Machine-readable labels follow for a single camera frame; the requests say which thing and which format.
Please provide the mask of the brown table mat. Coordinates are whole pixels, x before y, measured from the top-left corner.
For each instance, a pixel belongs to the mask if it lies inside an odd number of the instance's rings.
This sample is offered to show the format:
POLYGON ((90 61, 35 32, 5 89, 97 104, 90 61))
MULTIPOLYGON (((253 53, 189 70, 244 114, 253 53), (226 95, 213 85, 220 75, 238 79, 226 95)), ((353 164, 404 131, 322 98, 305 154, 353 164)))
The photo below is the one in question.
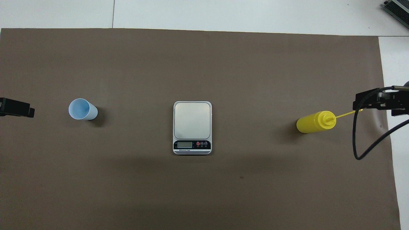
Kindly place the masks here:
POLYGON ((0 230, 400 230, 390 139, 296 129, 383 85, 377 37, 2 29, 0 97, 35 116, 0 118, 0 230), (212 104, 209 155, 173 153, 176 101, 212 104))

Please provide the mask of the yellow squeeze bottle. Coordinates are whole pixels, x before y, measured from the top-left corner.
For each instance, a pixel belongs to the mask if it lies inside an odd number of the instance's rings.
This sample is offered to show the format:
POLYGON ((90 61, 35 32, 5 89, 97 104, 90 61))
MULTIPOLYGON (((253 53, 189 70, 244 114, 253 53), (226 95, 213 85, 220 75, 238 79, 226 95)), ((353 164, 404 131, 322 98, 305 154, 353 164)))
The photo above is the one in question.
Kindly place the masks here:
POLYGON ((336 116, 330 111, 319 111, 308 116, 299 118, 296 122, 296 128, 303 134, 315 133, 327 131, 336 126, 336 120, 338 118, 354 114, 355 111, 351 111, 345 114, 336 116))

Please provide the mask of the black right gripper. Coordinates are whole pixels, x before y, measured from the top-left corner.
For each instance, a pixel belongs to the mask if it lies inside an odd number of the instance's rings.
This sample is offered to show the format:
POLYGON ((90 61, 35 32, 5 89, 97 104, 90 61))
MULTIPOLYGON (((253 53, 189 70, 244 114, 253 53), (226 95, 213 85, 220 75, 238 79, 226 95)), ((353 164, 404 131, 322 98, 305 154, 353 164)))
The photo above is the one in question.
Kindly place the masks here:
POLYGON ((409 86, 394 86, 393 90, 395 92, 381 92, 381 99, 379 88, 357 93, 352 109, 357 110, 358 105, 365 99, 359 109, 391 110, 392 116, 409 115, 409 86))

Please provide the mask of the silver digital kitchen scale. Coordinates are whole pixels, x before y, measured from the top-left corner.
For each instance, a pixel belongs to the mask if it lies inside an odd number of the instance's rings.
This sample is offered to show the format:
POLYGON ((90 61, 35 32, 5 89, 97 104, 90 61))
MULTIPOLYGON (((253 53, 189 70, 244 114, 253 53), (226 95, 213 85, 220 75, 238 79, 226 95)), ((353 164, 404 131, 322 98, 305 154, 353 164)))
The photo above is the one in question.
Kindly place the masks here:
POLYGON ((212 152, 212 104, 176 101, 173 106, 173 153, 205 156, 212 152))

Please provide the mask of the light blue plastic cup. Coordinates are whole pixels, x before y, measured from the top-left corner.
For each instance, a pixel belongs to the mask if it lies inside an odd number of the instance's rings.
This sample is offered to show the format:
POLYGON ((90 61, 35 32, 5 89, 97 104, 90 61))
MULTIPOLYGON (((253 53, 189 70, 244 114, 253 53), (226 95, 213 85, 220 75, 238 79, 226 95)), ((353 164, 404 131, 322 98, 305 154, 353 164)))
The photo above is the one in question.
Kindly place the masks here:
POLYGON ((93 120, 98 115, 98 109, 83 98, 73 100, 68 107, 68 112, 75 120, 93 120))

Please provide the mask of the grey ribbed metal device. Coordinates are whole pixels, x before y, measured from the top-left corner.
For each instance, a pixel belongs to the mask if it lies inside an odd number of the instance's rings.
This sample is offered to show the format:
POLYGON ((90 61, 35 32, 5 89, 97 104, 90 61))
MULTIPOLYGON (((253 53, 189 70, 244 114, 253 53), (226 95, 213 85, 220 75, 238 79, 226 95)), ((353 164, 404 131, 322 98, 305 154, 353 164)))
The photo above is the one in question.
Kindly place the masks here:
POLYGON ((383 9, 409 29, 409 0, 385 0, 383 9))

